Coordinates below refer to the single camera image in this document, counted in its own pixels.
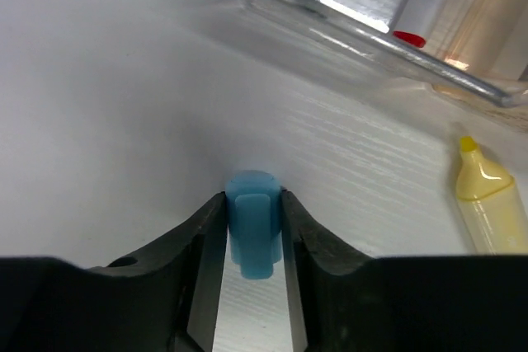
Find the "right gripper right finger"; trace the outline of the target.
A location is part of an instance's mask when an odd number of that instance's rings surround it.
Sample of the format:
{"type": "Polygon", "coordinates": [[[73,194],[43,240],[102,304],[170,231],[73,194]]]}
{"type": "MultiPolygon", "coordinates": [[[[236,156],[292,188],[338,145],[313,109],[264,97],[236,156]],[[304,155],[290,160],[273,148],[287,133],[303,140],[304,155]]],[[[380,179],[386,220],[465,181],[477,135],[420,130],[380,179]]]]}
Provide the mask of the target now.
{"type": "Polygon", "coordinates": [[[294,350],[526,350],[525,256],[373,258],[281,204],[294,350]]]}

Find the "blue highlighter cap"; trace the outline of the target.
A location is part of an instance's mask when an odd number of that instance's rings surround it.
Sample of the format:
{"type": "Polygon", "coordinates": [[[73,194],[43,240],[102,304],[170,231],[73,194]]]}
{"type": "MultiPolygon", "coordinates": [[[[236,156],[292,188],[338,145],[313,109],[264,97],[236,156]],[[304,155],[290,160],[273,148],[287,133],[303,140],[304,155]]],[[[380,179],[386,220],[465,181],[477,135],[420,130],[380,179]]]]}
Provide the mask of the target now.
{"type": "Polygon", "coordinates": [[[281,260],[281,184],[264,171],[241,171],[225,185],[232,262],[245,279],[268,279],[281,260]]]}

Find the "red capped white pen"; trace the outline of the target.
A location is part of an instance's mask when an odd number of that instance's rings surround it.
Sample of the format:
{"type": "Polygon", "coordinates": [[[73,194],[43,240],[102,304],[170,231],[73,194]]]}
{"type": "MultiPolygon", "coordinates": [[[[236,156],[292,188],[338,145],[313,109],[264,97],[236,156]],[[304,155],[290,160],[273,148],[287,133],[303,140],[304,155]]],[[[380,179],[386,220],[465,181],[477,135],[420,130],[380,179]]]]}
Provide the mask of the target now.
{"type": "Polygon", "coordinates": [[[392,29],[393,36],[423,48],[445,0],[407,0],[392,29]]]}

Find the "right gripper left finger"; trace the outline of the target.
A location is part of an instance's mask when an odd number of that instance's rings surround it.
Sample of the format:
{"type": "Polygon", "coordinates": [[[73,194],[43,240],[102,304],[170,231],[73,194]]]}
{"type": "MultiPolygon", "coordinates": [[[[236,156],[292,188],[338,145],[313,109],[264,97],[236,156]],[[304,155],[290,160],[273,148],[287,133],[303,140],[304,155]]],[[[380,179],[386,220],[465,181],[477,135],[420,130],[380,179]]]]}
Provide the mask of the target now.
{"type": "Polygon", "coordinates": [[[107,266],[1,260],[4,351],[210,351],[227,242],[226,199],[107,266]]]}

